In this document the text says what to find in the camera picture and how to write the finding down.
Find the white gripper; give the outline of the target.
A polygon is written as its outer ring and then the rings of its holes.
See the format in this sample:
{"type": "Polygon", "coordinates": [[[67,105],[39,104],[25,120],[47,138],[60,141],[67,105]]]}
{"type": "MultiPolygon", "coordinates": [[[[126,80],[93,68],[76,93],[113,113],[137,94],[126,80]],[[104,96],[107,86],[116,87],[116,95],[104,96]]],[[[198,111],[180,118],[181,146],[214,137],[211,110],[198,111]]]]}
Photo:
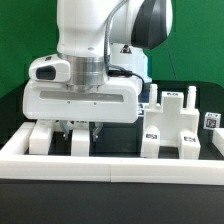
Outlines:
{"type": "Polygon", "coordinates": [[[49,55],[29,67],[23,113],[29,119],[60,120],[64,139],[66,121],[94,122],[93,141],[102,122],[133,123],[138,117],[138,96],[143,82],[123,73],[108,76],[101,57],[49,55]]]}

